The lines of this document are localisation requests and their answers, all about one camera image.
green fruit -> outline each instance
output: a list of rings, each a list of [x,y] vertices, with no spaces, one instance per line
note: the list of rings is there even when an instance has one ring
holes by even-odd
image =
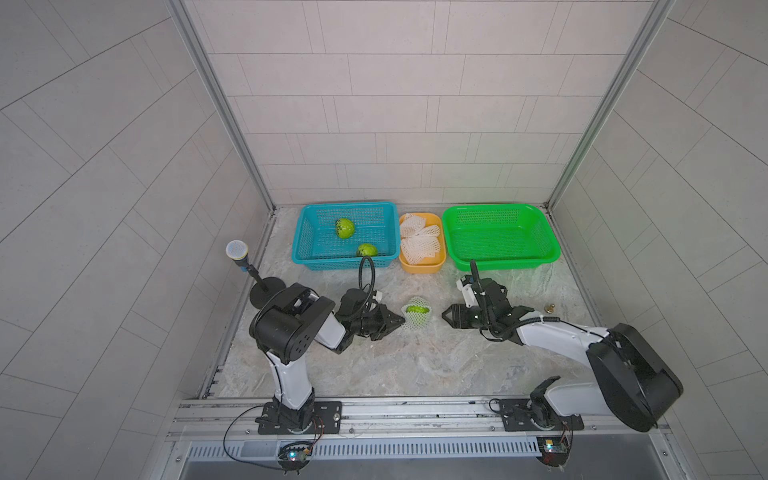
[[[355,233],[355,224],[349,218],[339,218],[336,221],[336,235],[339,238],[350,238]]]
[[[375,257],[379,254],[379,249],[371,245],[370,243],[363,243],[357,247],[358,257]]]
[[[411,305],[406,308],[408,313],[429,313],[429,309],[425,306]]]

green plastic basket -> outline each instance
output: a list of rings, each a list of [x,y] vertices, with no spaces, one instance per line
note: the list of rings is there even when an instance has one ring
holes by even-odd
[[[469,271],[536,268],[560,258],[560,244],[536,207],[526,204],[466,205],[442,215],[445,243],[456,268]]]

metal vent grille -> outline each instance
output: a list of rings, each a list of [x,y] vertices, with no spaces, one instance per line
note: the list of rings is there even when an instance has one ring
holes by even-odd
[[[227,450],[252,462],[274,461],[280,445],[274,440],[232,441]],[[535,437],[437,437],[421,439],[323,439],[312,460],[365,460],[382,458],[540,457]],[[229,458],[221,442],[192,442],[191,462],[218,462]]]

mounting plate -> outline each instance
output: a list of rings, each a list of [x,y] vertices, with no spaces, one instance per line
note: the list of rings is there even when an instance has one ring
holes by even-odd
[[[261,419],[266,422],[259,422],[259,435],[292,435],[295,432],[291,432],[287,427],[277,423],[277,407],[276,402],[268,402],[264,409],[261,411]],[[312,408],[312,417],[322,420],[318,422],[317,429],[314,424],[310,424],[310,427],[301,432],[304,435],[319,435],[322,431],[325,435],[339,433],[341,426],[341,402],[315,402]]]
[[[534,424],[531,419],[525,415],[520,415],[517,409],[528,409],[528,399],[501,399],[498,402],[498,408],[502,412],[511,412],[509,415],[502,415],[502,421],[504,422],[505,432],[548,432],[549,430],[541,430]],[[561,422],[568,425],[571,430],[584,430],[584,421],[581,420],[579,415],[571,415],[569,417],[558,417]],[[562,431],[562,424],[557,425],[552,429],[553,431]]]

blue plastic basket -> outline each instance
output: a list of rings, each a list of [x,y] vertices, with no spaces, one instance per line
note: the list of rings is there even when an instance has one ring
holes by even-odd
[[[345,240],[336,235],[336,221],[349,218],[355,233]],[[356,256],[361,243],[379,250],[376,267],[385,267],[400,254],[400,223],[392,202],[307,205],[301,209],[293,237],[294,263],[310,270],[351,270],[360,265]]]

